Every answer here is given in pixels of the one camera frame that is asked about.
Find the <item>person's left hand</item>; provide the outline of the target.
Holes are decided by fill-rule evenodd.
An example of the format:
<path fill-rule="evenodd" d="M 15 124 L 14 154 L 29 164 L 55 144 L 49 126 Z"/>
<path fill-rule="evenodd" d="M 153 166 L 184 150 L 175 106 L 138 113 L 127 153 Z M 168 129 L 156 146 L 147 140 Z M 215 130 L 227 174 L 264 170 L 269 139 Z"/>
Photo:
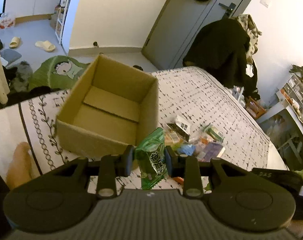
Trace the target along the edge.
<path fill-rule="evenodd" d="M 36 164 L 30 156 L 30 151 L 30 145 L 27 142 L 21 142 L 15 148 L 6 175 L 6 185 L 10 190 L 40 176 Z"/>

